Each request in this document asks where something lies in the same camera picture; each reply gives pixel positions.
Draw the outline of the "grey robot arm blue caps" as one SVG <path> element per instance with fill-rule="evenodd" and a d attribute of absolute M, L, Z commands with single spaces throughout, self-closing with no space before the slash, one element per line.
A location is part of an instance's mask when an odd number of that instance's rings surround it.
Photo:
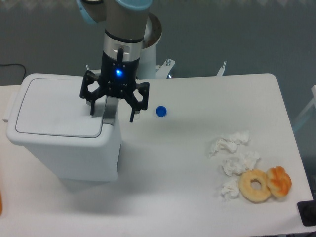
<path fill-rule="evenodd" d="M 149 17 L 150 0 L 78 0 L 84 19 L 105 21 L 105 36 L 100 75 L 87 70 L 84 74 L 80 98 L 91 105 L 103 96 L 124 99 L 134 115 L 148 108 L 147 82 L 137 84 L 137 70 Z"/>

